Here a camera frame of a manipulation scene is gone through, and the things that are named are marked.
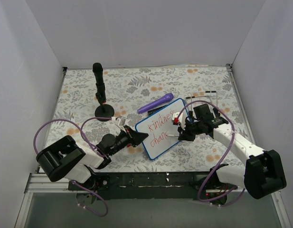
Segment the blue framed whiteboard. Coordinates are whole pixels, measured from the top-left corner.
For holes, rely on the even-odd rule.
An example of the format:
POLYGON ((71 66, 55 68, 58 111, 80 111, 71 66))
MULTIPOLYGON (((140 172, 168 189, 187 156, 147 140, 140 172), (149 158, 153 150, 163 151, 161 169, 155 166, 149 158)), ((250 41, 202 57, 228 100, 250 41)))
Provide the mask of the blue framed whiteboard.
POLYGON ((184 106, 185 101, 178 98, 135 125, 137 132, 149 134, 142 145, 150 160, 155 160, 180 142, 177 137, 166 135, 179 135, 178 126, 172 123, 172 115, 181 111, 184 106))

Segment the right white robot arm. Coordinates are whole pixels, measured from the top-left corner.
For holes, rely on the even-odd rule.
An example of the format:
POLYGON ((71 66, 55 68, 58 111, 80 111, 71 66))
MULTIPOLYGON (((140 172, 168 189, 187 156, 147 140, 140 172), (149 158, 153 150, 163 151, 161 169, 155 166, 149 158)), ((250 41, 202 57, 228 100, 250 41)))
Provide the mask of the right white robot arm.
POLYGON ((279 153, 275 150, 266 151, 237 134, 231 120, 216 106, 211 111, 211 105, 210 102, 203 101, 187 117, 182 111, 172 116, 172 123, 178 126, 178 140, 192 142, 196 135, 206 134, 227 148, 203 180, 198 195, 208 183, 215 189, 222 188, 225 184, 231 184, 234 188, 241 187, 255 199, 284 189, 287 182, 279 153), (222 161, 229 152, 243 163, 244 168, 223 164, 222 161))

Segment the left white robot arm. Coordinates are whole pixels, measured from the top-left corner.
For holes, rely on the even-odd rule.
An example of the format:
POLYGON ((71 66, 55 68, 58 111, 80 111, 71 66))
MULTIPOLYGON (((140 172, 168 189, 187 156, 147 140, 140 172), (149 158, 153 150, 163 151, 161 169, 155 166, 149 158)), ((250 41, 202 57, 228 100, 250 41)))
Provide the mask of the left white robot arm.
POLYGON ((97 144, 97 148, 104 153, 100 156, 92 149, 76 144, 67 135, 39 152, 36 160, 51 182, 67 178, 79 182, 83 189, 90 190, 95 186, 92 168, 105 168, 111 162, 112 155, 127 146, 140 145, 148 136, 148 133, 140 133, 125 126, 118 136, 109 133, 102 137, 97 144))

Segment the black glitter microphone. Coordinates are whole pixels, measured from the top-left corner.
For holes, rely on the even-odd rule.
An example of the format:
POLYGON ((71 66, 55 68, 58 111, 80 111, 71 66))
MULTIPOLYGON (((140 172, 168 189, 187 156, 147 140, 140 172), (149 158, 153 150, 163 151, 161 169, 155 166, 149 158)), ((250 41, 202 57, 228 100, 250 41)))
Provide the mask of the black glitter microphone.
POLYGON ((157 107, 157 108, 154 108, 154 109, 151 109, 149 111, 147 111, 147 115, 150 116, 152 114, 154 114, 155 112, 159 111, 162 107, 157 107))

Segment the black microphone on stand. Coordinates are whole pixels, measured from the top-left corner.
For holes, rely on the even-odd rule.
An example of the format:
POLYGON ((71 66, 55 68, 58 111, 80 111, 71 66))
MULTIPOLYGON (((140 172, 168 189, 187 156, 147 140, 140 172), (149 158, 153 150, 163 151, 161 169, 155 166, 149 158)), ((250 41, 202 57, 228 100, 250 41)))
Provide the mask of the black microphone on stand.
POLYGON ((103 67, 100 63, 93 64, 93 74, 96 80, 96 99, 99 106, 95 110, 95 117, 101 122, 107 122, 114 116, 114 108, 106 104, 105 84, 103 78, 103 67))

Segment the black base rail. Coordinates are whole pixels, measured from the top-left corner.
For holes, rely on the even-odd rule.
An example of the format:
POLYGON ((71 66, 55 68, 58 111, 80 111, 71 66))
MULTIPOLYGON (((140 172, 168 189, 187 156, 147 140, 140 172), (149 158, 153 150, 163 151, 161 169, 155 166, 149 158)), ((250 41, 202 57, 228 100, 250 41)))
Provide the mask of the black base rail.
POLYGON ((104 200, 192 199, 209 171, 98 172, 81 186, 104 200))

